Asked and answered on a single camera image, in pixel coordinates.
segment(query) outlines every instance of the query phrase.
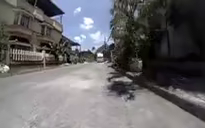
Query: blue sky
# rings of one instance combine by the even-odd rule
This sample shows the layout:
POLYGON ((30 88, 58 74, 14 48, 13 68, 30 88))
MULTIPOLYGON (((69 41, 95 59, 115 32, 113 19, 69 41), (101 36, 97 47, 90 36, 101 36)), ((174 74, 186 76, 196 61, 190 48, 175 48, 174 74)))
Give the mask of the blue sky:
POLYGON ((112 0, 54 0, 64 12, 63 35, 80 43, 82 49, 103 44, 110 34, 112 0))

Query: window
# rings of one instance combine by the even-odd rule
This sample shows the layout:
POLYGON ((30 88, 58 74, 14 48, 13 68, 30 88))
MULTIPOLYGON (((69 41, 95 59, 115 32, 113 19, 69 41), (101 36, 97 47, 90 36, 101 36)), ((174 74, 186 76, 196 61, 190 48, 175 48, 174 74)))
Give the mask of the window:
POLYGON ((29 23, 30 23, 30 17, 26 15, 22 15, 20 25, 29 28, 29 23))
POLYGON ((20 14, 17 13, 16 16, 15 16, 15 19, 14 19, 14 24, 18 25, 19 24, 19 16, 20 14))
POLYGON ((41 34, 44 36, 51 36, 52 29, 50 27, 47 27, 45 25, 41 26, 41 34))
POLYGON ((45 28, 46 28, 45 25, 41 26, 41 35, 45 35, 45 28))
POLYGON ((47 27, 46 36, 51 36, 51 28, 47 27))

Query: building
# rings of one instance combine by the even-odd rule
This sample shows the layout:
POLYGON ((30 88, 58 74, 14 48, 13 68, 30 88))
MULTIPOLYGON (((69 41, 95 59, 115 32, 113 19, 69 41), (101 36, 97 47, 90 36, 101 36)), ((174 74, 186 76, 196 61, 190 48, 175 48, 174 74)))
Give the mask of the building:
POLYGON ((72 63, 79 60, 79 53, 81 51, 81 45, 72 41, 71 39, 62 36, 63 46, 65 47, 64 59, 65 62, 72 63))
POLYGON ((63 14, 51 0, 0 0, 0 23, 16 49, 50 50, 62 38, 63 14))

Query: street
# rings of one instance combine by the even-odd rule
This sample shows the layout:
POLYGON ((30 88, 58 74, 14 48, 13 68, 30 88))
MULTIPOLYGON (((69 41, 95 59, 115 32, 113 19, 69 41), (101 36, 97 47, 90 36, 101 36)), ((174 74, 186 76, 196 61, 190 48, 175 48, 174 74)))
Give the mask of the street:
POLYGON ((205 128, 147 89, 116 88, 124 84, 131 80, 97 63, 2 78, 0 128, 205 128))

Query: curb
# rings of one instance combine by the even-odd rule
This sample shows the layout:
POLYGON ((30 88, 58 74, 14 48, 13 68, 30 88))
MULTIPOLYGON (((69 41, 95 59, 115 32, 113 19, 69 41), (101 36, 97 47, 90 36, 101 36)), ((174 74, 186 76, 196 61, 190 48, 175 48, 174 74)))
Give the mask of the curb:
MULTIPOLYGON (((130 79, 133 79, 134 76, 126 74, 126 76, 130 79)), ((192 101, 186 100, 184 98, 181 98, 175 94, 172 94, 162 88, 156 87, 156 85, 149 85, 150 83, 147 82, 147 80, 143 79, 144 83, 141 85, 150 91, 154 92, 155 94, 161 96, 162 98, 172 102, 173 104, 177 105, 181 109, 191 113, 192 115, 196 116, 197 118, 203 120, 205 122, 205 106, 196 104, 192 101)))
POLYGON ((23 72, 18 72, 18 73, 11 73, 9 72, 8 75, 3 75, 1 74, 0 79, 1 78, 7 78, 7 77, 12 77, 12 76, 17 76, 17 75, 23 75, 23 74, 29 74, 29 73, 34 73, 34 72, 41 72, 41 71, 47 71, 47 70, 52 70, 52 69, 56 69, 56 68, 60 68, 61 66, 57 66, 57 67, 51 67, 51 68, 39 68, 39 69, 35 69, 35 70, 29 70, 29 71, 23 71, 23 72))

